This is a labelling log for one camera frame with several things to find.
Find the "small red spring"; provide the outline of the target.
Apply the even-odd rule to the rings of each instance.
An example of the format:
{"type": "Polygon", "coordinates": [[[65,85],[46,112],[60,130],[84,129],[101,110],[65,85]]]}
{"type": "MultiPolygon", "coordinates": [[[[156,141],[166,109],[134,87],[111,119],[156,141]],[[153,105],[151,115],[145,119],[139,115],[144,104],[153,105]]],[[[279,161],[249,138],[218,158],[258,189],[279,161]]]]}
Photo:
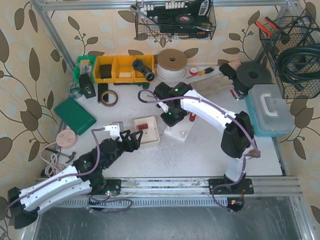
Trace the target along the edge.
{"type": "Polygon", "coordinates": [[[149,128],[149,125],[147,123],[143,123],[143,124],[139,124],[137,128],[139,130],[147,130],[149,128]]]}

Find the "white spring tray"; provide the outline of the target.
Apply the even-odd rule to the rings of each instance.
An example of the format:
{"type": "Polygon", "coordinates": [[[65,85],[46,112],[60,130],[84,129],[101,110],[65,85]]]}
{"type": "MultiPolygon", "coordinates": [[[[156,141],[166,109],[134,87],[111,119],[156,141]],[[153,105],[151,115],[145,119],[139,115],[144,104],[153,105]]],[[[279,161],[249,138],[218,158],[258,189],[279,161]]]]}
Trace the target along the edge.
{"type": "Polygon", "coordinates": [[[160,136],[158,132],[156,118],[154,116],[139,118],[134,120],[134,127],[136,131],[139,131],[139,124],[148,124],[148,129],[143,130],[143,136],[140,142],[141,149],[157,147],[160,142],[160,136]]]}

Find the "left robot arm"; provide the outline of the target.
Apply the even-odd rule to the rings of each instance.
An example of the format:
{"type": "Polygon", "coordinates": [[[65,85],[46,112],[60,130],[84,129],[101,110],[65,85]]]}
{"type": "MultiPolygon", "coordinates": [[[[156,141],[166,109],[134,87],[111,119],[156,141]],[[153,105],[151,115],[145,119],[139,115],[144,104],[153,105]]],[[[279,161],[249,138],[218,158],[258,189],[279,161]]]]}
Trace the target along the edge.
{"type": "Polygon", "coordinates": [[[39,184],[24,189],[11,188],[7,192],[5,216],[12,220],[15,229],[22,229],[54,205],[73,196],[101,193],[106,185],[103,170],[108,169],[123,153],[138,150],[143,134],[141,130],[124,130],[115,139],[98,142],[90,152],[39,184]]]}

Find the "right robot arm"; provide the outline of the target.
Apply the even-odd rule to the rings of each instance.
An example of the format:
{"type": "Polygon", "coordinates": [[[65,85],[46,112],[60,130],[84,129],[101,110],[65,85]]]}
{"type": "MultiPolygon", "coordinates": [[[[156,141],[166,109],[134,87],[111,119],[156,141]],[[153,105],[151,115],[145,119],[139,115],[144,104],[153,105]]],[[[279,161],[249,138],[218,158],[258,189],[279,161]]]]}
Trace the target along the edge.
{"type": "Polygon", "coordinates": [[[163,109],[160,117],[168,127],[174,127],[188,113],[193,113],[221,132],[220,147],[228,160],[223,186],[228,189],[238,187],[246,175],[246,158],[250,155],[250,148],[257,149],[249,115],[244,111],[234,113],[218,106],[184,82],[175,87],[162,82],[155,87],[153,95],[156,105],[163,109]]]}

